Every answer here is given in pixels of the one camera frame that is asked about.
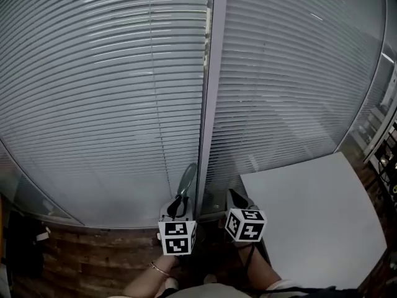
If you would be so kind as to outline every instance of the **bracelet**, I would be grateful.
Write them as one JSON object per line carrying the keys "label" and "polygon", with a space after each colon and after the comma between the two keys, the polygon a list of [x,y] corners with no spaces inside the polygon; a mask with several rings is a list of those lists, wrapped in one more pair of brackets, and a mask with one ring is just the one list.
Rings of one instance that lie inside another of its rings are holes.
{"label": "bracelet", "polygon": [[165,271],[162,271],[161,269],[159,269],[155,264],[153,264],[153,262],[150,263],[151,267],[154,268],[155,270],[158,270],[161,274],[166,275],[167,277],[171,277],[170,274],[166,273]]}

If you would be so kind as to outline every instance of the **metal window frame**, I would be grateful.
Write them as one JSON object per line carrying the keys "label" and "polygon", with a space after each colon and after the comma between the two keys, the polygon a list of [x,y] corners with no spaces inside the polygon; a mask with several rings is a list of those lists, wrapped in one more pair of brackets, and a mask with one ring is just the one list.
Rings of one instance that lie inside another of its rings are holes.
{"label": "metal window frame", "polygon": [[210,57],[208,66],[207,87],[204,88],[202,134],[200,136],[200,151],[198,161],[197,193],[195,200],[194,217],[200,217],[203,205],[205,178],[207,177],[208,162],[212,142],[213,124],[215,119],[216,99],[221,70],[223,49],[223,34],[226,19],[226,0],[213,0],[212,32],[210,44]]}

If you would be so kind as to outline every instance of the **white tabletop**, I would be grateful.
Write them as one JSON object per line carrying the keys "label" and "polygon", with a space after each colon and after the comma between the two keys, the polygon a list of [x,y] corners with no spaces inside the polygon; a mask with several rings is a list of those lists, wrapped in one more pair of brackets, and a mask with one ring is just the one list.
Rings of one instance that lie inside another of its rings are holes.
{"label": "white tabletop", "polygon": [[266,249],[284,279],[356,288],[386,250],[375,209],[342,153],[241,178],[265,211]]}

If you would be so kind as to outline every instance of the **dark floor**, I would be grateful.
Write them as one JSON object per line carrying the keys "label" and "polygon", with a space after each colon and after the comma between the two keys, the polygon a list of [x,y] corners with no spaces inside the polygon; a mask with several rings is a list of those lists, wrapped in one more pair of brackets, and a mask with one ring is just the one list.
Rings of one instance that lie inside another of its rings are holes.
{"label": "dark floor", "polygon": [[[356,169],[366,187],[375,178],[366,166]],[[397,297],[386,281],[396,276],[389,268],[390,253],[397,250],[395,211],[378,197],[378,183],[367,189],[385,231],[388,251],[360,289],[369,297]],[[14,273],[16,297],[108,297],[122,289],[161,254],[155,230],[96,230],[49,225],[50,238],[42,242],[44,269],[32,279]],[[199,285],[207,273],[238,288],[247,288],[237,252],[225,243],[217,223],[206,223],[198,231],[194,255],[172,271],[181,288]]]}

